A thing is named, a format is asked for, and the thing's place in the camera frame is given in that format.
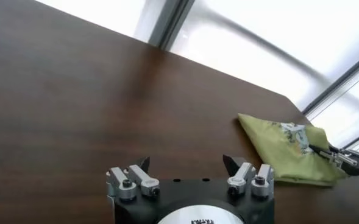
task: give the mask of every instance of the bolt head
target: bolt head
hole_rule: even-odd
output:
[[[236,197],[239,194],[239,190],[236,187],[228,187],[228,194]]]
[[[123,181],[123,186],[125,188],[132,187],[132,182],[130,180],[126,179],[126,180]]]
[[[265,185],[266,180],[265,180],[265,178],[263,178],[263,177],[256,176],[256,177],[255,177],[255,183],[256,183],[257,185]]]
[[[157,197],[157,196],[159,196],[159,194],[160,194],[160,189],[159,188],[153,188],[151,190],[151,196],[152,197]]]

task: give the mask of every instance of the window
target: window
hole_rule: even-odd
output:
[[[304,110],[359,60],[359,1],[195,1],[170,51]]]

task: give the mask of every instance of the green cloth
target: green cloth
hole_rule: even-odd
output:
[[[333,186],[347,177],[308,147],[329,148],[323,129],[264,121],[245,114],[238,117],[260,158],[274,169],[276,181]]]

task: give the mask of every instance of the folded cloth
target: folded cloth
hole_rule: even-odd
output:
[[[333,186],[347,177],[309,148],[309,144],[329,148],[323,129],[264,121],[245,114],[238,114],[238,118],[260,158],[274,169],[276,181]]]

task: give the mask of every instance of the metal bracket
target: metal bracket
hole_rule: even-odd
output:
[[[112,188],[108,187],[108,196],[115,195],[124,201],[136,198],[137,185],[131,182],[119,167],[110,168],[106,177],[107,182],[112,185]]]
[[[252,195],[267,197],[274,193],[274,170],[270,165],[262,164],[258,175],[251,181]]]
[[[138,165],[128,167],[128,177],[140,185],[141,193],[148,197],[157,197],[160,193],[159,180],[151,178]]]
[[[243,194],[248,180],[255,175],[255,171],[251,163],[242,163],[236,174],[227,180],[228,194],[233,197]]]

